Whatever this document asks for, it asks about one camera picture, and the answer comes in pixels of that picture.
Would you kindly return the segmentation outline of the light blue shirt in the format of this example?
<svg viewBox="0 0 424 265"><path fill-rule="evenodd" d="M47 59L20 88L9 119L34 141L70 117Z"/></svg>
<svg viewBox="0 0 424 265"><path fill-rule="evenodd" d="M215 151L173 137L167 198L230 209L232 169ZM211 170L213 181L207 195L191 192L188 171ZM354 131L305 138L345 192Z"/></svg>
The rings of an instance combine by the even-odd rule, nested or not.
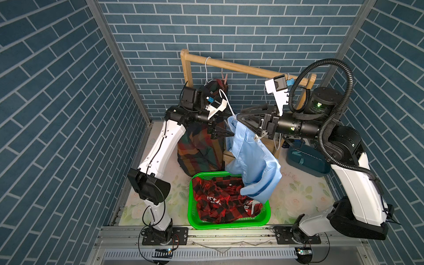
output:
<svg viewBox="0 0 424 265"><path fill-rule="evenodd" d="M233 137L226 138L227 151L234 159L225 166L225 171L242 176L244 187L241 195L264 204L282 177L279 161L253 131L233 116L227 119L226 124L234 133Z"/></svg>

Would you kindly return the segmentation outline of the red black plaid shirt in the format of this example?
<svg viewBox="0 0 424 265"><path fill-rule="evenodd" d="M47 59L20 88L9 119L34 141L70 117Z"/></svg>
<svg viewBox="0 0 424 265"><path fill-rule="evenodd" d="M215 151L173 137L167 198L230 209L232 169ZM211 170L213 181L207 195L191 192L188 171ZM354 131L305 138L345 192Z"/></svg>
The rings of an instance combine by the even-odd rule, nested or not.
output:
<svg viewBox="0 0 424 265"><path fill-rule="evenodd" d="M192 179L193 197L200 220L214 224L232 223L241 218L254 218L263 204L241 194L244 183L240 177Z"/></svg>

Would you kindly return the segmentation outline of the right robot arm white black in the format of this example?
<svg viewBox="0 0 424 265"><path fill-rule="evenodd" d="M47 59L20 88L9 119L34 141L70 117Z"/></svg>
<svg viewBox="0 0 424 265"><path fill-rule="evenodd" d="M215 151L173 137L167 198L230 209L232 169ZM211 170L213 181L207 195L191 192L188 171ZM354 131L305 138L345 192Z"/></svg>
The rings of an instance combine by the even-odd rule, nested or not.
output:
<svg viewBox="0 0 424 265"><path fill-rule="evenodd" d="M302 79L315 68L327 65L336 66L345 74L345 90L306 89L304 103L296 108L293 97ZM317 234L334 231L347 237L385 240L394 207L383 198L381 182L369 168L359 132L340 124L354 88L350 67L339 59L322 59L306 67L293 85L280 75L269 79L267 87L271 92L286 93L287 100L279 101L278 107L244 109L237 120L255 133L279 133L315 141L316 149L331 165L346 193L327 210L299 215L290 229L293 240L305 244ZM289 107L289 112L282 111L283 105Z"/></svg>

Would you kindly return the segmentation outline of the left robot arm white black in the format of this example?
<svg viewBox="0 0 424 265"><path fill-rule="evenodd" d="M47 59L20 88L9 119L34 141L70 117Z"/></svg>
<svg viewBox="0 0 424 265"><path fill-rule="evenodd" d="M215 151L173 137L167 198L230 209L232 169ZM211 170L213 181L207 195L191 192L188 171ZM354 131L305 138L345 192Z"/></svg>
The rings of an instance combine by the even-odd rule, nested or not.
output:
<svg viewBox="0 0 424 265"><path fill-rule="evenodd" d="M222 89L212 92L204 86L195 89L185 85L179 104L166 110L161 132L151 151L138 168L129 170L132 188L152 214L153 220L147 227L154 243L165 245L173 239L173 222L166 206L171 185L163 180L172 151L192 124L205 125L207 135L213 140L234 136L219 125L230 116L228 105Z"/></svg>

